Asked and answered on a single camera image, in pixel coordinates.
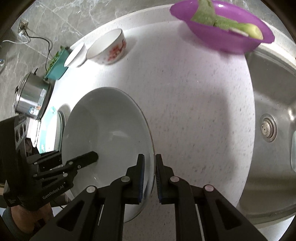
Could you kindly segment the left hand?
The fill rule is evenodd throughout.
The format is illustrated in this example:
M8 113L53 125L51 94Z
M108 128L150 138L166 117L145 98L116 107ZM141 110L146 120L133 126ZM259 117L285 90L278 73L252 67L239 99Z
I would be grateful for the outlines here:
M29 211L20 205L14 206L11 208L11 216L20 231L27 234L42 228L54 217L49 203L37 211Z

